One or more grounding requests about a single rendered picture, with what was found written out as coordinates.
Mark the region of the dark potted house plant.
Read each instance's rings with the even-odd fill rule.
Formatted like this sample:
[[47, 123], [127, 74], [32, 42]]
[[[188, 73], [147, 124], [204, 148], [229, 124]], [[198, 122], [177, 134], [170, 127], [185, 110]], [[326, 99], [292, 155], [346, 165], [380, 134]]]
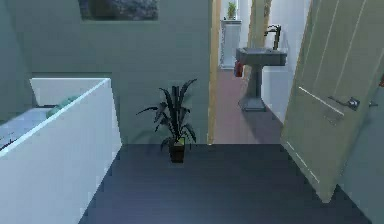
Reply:
[[186, 92], [189, 86], [196, 79], [186, 81], [182, 86], [172, 86], [171, 91], [161, 88], [165, 96], [163, 102], [156, 106], [147, 107], [139, 114], [153, 110], [155, 112], [154, 122], [157, 123], [155, 131], [158, 131], [159, 126], [166, 126], [171, 135], [164, 138], [160, 144], [160, 149], [168, 147], [169, 157], [172, 163], [183, 163], [185, 158], [185, 139], [190, 143], [196, 143], [196, 133], [190, 123], [185, 123], [185, 117], [191, 110], [183, 106]]

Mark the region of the white cabinet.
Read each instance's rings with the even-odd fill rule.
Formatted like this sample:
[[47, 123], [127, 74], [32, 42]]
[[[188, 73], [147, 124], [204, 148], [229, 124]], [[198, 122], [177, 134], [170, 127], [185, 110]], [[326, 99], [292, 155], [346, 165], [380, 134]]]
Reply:
[[220, 68], [232, 69], [236, 60], [236, 49], [239, 47], [241, 20], [222, 20], [222, 40]]

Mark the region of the black sink faucet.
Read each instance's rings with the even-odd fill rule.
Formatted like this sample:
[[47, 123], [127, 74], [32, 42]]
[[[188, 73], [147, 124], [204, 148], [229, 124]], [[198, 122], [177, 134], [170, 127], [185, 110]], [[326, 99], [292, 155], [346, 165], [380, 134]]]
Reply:
[[269, 33], [274, 33], [274, 42], [273, 49], [277, 50], [279, 47], [280, 35], [282, 27], [280, 25], [269, 25], [267, 30], [264, 32], [264, 36], [267, 36]]

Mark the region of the teal pillow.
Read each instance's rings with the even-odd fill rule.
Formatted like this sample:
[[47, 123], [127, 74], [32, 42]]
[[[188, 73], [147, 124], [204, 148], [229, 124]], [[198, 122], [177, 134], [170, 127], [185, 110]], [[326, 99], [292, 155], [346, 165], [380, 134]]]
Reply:
[[68, 97], [67, 99], [61, 101], [58, 105], [54, 106], [52, 109], [50, 109], [48, 112], [46, 112], [46, 118], [48, 119], [49, 117], [53, 116], [55, 113], [63, 109], [65, 106], [69, 105], [73, 101], [75, 101], [78, 96], [71, 96]]

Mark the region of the beige room door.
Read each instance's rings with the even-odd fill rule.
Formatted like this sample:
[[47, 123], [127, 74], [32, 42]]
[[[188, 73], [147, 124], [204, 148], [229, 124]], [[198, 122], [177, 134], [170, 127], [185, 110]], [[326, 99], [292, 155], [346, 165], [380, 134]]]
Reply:
[[[384, 74], [384, 0], [311, 0], [281, 144], [328, 203]], [[356, 111], [329, 99], [358, 99]]]

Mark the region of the grey pedestal sink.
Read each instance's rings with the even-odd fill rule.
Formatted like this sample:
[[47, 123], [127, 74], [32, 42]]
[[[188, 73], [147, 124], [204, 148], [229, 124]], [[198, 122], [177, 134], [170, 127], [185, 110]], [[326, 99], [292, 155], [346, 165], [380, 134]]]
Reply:
[[284, 66], [287, 53], [266, 47], [236, 49], [236, 60], [251, 67], [247, 91], [238, 104], [243, 111], [266, 111], [261, 97], [262, 70], [265, 66]]

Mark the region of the dark framed wall picture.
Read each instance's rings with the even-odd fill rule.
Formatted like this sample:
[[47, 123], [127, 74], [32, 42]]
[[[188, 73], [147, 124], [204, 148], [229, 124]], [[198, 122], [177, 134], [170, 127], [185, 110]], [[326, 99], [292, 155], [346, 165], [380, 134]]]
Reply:
[[78, 0], [81, 18], [95, 21], [156, 21], [159, 0]]

